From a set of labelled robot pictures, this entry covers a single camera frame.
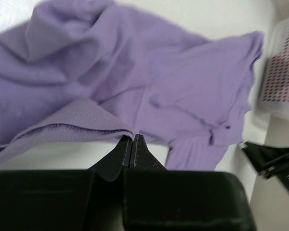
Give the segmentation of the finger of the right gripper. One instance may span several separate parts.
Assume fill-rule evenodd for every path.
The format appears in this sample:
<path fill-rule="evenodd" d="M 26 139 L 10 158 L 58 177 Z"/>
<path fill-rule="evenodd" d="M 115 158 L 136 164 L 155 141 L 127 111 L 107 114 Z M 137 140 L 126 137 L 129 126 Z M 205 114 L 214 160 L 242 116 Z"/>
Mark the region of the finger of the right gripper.
<path fill-rule="evenodd" d="M 277 177 L 289 192 L 289 147 L 271 147 L 251 142 L 241 144 L 250 163 L 259 176 L 270 179 Z"/>

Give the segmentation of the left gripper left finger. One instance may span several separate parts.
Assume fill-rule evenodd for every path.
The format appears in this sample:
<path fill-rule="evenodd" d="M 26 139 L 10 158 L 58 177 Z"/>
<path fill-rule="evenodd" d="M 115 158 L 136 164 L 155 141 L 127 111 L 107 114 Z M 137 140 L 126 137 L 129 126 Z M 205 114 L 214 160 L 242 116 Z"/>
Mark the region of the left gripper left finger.
<path fill-rule="evenodd" d="M 131 144 L 122 137 L 86 170 L 0 170 L 0 231 L 86 231 Z"/>

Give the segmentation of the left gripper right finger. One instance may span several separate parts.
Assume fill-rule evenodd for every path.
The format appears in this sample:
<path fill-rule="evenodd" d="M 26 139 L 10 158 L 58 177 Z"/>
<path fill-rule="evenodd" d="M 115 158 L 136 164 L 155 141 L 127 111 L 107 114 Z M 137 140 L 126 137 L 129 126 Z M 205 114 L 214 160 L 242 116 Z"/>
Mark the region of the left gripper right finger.
<path fill-rule="evenodd" d="M 254 231 L 245 189 L 228 172 L 168 171 L 142 135 L 123 171 L 123 226 L 127 231 Z"/>

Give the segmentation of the lavender t shirt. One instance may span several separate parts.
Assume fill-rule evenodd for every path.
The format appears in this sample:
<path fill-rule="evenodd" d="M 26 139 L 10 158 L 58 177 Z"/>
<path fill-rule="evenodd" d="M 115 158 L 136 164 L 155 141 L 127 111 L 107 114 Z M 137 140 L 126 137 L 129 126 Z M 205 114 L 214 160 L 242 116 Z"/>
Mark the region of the lavender t shirt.
<path fill-rule="evenodd" d="M 49 0 L 0 33 L 0 164 L 48 141 L 168 146 L 214 170 L 242 141 L 263 35 L 210 40 L 111 0 Z"/>

